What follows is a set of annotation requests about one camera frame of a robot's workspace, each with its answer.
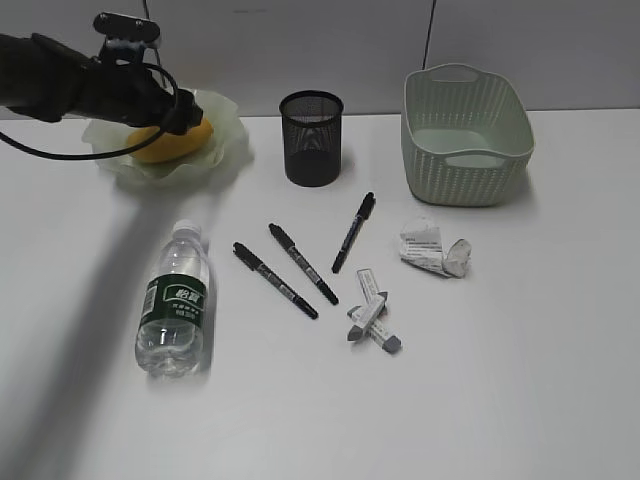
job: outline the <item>plastic bottle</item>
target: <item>plastic bottle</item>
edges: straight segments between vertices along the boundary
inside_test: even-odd
[[[153,376],[180,377],[202,354],[209,264],[200,227],[180,220],[152,270],[136,339],[138,365]]]

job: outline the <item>white wall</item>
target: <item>white wall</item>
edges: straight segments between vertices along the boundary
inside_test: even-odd
[[[637,107],[638,22],[638,0],[438,0],[428,64],[501,73],[529,109]]]
[[[422,67],[430,0],[153,1],[162,61],[241,112],[274,115],[287,94],[335,93],[348,113],[397,112]]]
[[[431,0],[149,0],[162,60],[188,87],[276,114],[299,89],[336,93],[348,113],[397,112],[421,68]],[[141,0],[6,0],[0,32],[40,32],[86,54],[102,10],[142,16]],[[531,109],[640,105],[640,1],[438,0],[429,64],[502,73]],[[0,118],[9,116],[0,109]]]

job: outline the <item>black marker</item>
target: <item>black marker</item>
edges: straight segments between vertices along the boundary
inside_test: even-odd
[[[236,257],[242,260],[251,270],[258,270],[260,275],[262,275],[271,285],[276,287],[280,293],[291,300],[300,310],[309,315],[309,317],[314,320],[318,318],[318,312],[316,312],[313,307],[304,300],[304,298],[294,292],[289,285],[284,283],[280,277],[273,273],[271,269],[262,262],[262,260],[251,253],[247,247],[236,242],[233,244],[233,253],[235,253]]]
[[[320,290],[322,294],[327,297],[327,300],[329,300],[333,305],[337,305],[338,297],[335,296],[335,294],[331,291],[325,281],[320,278],[318,272],[316,272],[313,267],[309,265],[307,259],[304,258],[298,251],[298,249],[296,248],[296,244],[293,243],[291,237],[289,237],[289,235],[287,235],[281,227],[274,223],[269,224],[269,231],[271,231],[271,235],[275,237],[280,246],[285,249],[285,251],[291,258],[293,258],[293,261],[298,264],[298,266],[304,273],[307,274],[309,280],[311,280],[313,284],[318,287],[318,290]]]
[[[358,232],[360,231],[360,227],[362,227],[364,221],[369,218],[369,215],[371,215],[371,210],[373,210],[375,203],[376,199],[373,197],[373,192],[367,193],[364,200],[362,200],[362,205],[360,205],[358,213],[356,213],[356,218],[353,219],[351,228],[347,233],[347,238],[342,242],[342,247],[340,247],[338,256],[333,262],[333,267],[331,267],[331,271],[333,273],[338,273],[342,268],[342,264],[344,263],[345,258],[347,258],[347,253],[349,253],[351,245],[353,245],[353,241],[356,239],[356,235],[358,235]]]

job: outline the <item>white table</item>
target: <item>white table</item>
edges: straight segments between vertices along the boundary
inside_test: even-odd
[[[332,185],[286,180],[280,121],[245,124],[253,162],[206,192],[118,190],[91,162],[0,145],[0,471],[82,480],[640,477],[640,112],[532,113],[530,183],[507,205],[433,207],[404,179],[398,116],[344,121]],[[83,120],[0,128],[86,151]],[[340,275],[363,195],[378,199]],[[473,244],[464,280],[401,263],[429,215]],[[151,382],[133,356],[143,291],[174,220],[211,237],[219,301],[210,371]],[[333,307],[270,237],[282,225]],[[306,318],[232,254],[243,241],[319,313]],[[404,349],[351,346],[358,268],[389,291]]]

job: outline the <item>black mesh pencil holder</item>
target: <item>black mesh pencil holder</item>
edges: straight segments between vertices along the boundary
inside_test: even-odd
[[[342,101],[327,92],[292,93],[280,103],[284,169],[303,187],[321,187],[340,174]]]

